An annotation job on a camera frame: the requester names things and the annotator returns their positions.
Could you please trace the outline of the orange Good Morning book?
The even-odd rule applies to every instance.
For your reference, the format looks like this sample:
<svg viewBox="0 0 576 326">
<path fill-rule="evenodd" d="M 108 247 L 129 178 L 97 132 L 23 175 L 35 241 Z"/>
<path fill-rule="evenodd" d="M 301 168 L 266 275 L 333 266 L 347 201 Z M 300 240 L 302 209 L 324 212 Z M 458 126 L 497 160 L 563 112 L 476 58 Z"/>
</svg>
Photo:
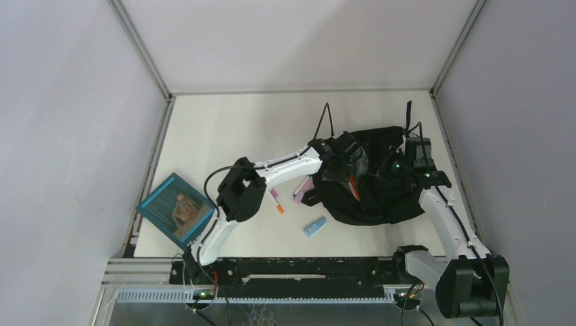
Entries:
<svg viewBox="0 0 576 326">
<path fill-rule="evenodd" d="M 348 180 L 348 186 L 350 188 L 351 194 L 354 196 L 356 201 L 360 201 L 359 193 L 357 191 L 355 178 L 351 175 Z"/>
</svg>

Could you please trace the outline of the black student backpack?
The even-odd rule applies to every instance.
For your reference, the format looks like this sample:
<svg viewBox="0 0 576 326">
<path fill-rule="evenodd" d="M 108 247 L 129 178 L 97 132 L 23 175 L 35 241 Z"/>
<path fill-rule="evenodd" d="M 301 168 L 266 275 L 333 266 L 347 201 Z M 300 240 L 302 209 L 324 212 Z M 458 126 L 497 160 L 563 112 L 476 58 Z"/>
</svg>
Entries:
<svg viewBox="0 0 576 326">
<path fill-rule="evenodd" d="M 422 215 L 421 191 L 409 192 L 376 176 L 377 168 L 385 160 L 405 157 L 405 143 L 411 131 L 409 126 L 389 126 L 349 132 L 367 155 L 352 173 L 360 201 L 351 194 L 348 181 L 325 181 L 320 174 L 315 174 L 312 175 L 314 188 L 305 193 L 301 203 L 322 204 L 336 221 L 348 225 L 395 224 Z"/>
</svg>

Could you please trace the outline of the teal humor book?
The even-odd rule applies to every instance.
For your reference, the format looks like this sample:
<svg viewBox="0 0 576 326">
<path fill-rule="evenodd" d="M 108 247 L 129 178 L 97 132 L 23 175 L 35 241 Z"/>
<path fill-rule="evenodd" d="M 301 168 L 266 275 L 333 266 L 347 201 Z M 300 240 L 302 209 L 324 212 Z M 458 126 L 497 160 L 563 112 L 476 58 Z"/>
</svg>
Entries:
<svg viewBox="0 0 576 326">
<path fill-rule="evenodd" d="M 215 207 L 177 173 L 172 173 L 136 206 L 136 211 L 186 250 L 204 231 Z"/>
</svg>

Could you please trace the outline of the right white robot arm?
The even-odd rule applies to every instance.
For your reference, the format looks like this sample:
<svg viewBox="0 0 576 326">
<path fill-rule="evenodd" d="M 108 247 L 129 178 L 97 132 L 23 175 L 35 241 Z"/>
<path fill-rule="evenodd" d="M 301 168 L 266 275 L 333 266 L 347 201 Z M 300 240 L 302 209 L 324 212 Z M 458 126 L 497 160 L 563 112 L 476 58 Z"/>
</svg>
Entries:
<svg viewBox="0 0 576 326">
<path fill-rule="evenodd" d="M 377 176 L 403 185 L 417 196 L 431 220 L 445 252 L 436 258 L 422 245 L 397 247 L 393 276 L 400 282 L 422 283 L 435 292 L 446 319 L 496 316 L 504 324 L 503 309 L 509 264 L 493 255 L 456 206 L 452 184 L 430 159 L 404 156 L 382 163 Z"/>
</svg>

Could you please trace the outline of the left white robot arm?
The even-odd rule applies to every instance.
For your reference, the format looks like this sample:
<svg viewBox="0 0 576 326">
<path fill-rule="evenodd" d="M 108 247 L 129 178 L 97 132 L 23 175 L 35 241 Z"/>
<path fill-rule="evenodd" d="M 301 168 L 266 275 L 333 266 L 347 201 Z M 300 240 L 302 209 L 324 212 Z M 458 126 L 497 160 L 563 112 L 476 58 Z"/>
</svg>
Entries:
<svg viewBox="0 0 576 326">
<path fill-rule="evenodd" d="M 328 139 L 313 139 L 303 148 L 279 158 L 252 162 L 243 157 L 231 166 L 212 173 L 225 172 L 218 196 L 212 202 L 215 212 L 207 227 L 190 243 L 193 257 L 186 274 L 196 283 L 210 279 L 212 263 L 234 228 L 255 216 L 265 195 L 277 185 L 306 175 L 320 174 L 327 181 L 344 183 L 367 155 L 349 132 Z"/>
</svg>

